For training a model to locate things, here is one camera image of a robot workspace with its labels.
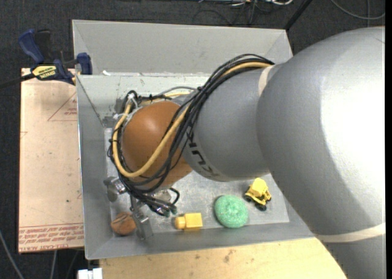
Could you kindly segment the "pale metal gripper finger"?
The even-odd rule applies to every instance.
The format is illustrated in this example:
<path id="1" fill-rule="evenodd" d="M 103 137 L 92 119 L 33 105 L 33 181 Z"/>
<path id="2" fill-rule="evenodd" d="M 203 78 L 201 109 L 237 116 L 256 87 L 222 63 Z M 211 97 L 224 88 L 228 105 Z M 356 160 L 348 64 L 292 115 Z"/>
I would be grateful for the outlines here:
<path id="1" fill-rule="evenodd" d="M 146 240 L 153 236 L 150 219 L 140 208 L 134 208 L 132 217 L 137 227 L 137 235 L 141 240 Z"/>
<path id="2" fill-rule="evenodd" d="M 108 177 L 104 180 L 107 187 L 107 197 L 110 202 L 114 202 L 118 197 L 126 192 L 126 187 L 119 177 Z"/>

